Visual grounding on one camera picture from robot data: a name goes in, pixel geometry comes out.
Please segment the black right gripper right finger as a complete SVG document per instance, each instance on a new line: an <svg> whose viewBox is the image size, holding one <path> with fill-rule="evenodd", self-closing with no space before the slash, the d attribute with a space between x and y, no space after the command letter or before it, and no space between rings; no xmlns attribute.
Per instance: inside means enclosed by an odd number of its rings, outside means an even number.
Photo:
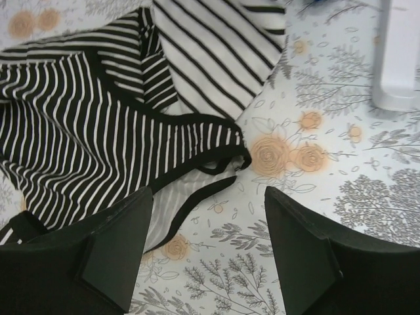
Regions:
<svg viewBox="0 0 420 315"><path fill-rule="evenodd" d="M419 249L352 230L269 186L264 206L287 314L418 314Z"/></svg>

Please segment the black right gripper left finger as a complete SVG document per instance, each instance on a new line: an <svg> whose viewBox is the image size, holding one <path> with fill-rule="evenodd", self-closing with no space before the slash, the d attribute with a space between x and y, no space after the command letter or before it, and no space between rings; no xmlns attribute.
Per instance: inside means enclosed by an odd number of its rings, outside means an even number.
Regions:
<svg viewBox="0 0 420 315"><path fill-rule="evenodd" d="M2 314L126 314L152 214L149 188L55 231L13 217L1 245Z"/></svg>

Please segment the white black thin striped tank top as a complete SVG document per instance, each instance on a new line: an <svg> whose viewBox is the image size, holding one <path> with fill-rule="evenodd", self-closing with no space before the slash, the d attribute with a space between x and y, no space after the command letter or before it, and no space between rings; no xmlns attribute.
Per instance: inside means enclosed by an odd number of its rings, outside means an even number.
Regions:
<svg viewBox="0 0 420 315"><path fill-rule="evenodd" d="M168 113L237 120L282 57L285 8L277 1L154 1L152 9L178 98Z"/></svg>

